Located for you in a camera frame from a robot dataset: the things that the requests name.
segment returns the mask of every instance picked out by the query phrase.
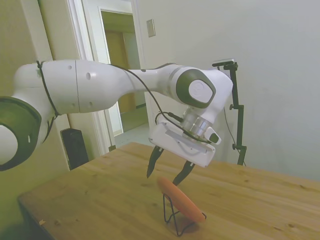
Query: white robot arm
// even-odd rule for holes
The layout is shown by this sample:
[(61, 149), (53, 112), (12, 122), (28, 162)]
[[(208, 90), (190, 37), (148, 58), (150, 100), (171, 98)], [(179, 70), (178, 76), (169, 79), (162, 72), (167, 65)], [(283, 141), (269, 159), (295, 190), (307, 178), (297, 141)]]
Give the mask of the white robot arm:
[(213, 145), (221, 142), (212, 125), (233, 83), (215, 69), (166, 64), (128, 71), (94, 61), (60, 60), (21, 66), (14, 88), (11, 97), (0, 97), (0, 171), (30, 157), (46, 139), (55, 115), (109, 109), (125, 94), (148, 90), (189, 106), (180, 122), (164, 114), (157, 119), (149, 137), (155, 151), (165, 149), (206, 167), (215, 154)]

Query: orange object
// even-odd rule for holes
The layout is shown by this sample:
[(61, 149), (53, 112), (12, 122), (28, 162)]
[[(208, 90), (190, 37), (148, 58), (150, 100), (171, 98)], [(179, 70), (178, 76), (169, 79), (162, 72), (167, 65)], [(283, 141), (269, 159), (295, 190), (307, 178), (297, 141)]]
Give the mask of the orange object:
[(171, 199), (173, 206), (188, 219), (196, 223), (202, 223), (206, 220), (199, 208), (167, 178), (158, 177), (157, 184), (162, 193)]

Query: wooden table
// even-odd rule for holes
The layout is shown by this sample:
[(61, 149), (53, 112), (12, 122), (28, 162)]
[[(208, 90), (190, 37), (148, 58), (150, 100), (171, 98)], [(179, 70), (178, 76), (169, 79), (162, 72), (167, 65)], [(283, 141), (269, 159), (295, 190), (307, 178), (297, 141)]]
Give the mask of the wooden table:
[[(147, 179), (151, 152), (128, 144), (23, 194), (20, 203), (57, 240), (176, 240), (156, 179), (173, 180), (185, 161), (164, 151)], [(320, 240), (320, 182), (212, 162), (196, 166), (179, 188), (207, 215), (185, 240)]]

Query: doorway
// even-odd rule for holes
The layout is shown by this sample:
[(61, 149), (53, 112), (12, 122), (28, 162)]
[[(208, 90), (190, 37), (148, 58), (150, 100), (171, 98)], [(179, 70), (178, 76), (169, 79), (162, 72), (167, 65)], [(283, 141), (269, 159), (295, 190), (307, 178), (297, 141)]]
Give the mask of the doorway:
[[(132, 14), (101, 11), (101, 17), (109, 62), (126, 69), (140, 69)], [(144, 92), (122, 96), (109, 114), (117, 147), (130, 142), (150, 145)]]

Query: wooden door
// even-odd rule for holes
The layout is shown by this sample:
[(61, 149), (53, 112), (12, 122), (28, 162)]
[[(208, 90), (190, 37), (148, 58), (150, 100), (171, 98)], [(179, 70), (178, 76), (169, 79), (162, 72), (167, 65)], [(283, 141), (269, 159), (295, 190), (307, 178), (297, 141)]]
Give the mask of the wooden door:
[[(129, 69), (128, 57), (124, 35), (118, 31), (105, 31), (106, 43), (108, 46), (111, 64)], [(133, 111), (136, 109), (135, 94), (128, 93), (118, 100), (120, 113)]]

